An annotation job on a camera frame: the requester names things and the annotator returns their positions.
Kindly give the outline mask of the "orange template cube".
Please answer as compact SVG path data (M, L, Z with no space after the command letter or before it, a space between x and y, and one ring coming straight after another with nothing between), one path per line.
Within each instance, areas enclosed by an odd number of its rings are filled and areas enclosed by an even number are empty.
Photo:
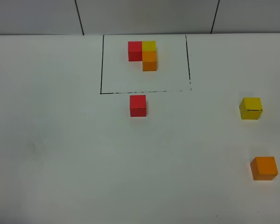
M142 52L142 70L157 71L157 52L143 51Z

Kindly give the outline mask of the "red template cube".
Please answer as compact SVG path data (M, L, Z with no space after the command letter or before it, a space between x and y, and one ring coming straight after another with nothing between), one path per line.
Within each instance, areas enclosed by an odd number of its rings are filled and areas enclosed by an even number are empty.
M128 61L130 62L142 61L142 42L138 42L138 41L128 42Z

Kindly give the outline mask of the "yellow template cube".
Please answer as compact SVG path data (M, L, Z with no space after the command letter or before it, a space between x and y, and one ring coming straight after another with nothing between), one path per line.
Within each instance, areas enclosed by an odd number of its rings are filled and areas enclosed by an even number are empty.
M156 51L156 41L142 41L142 51Z

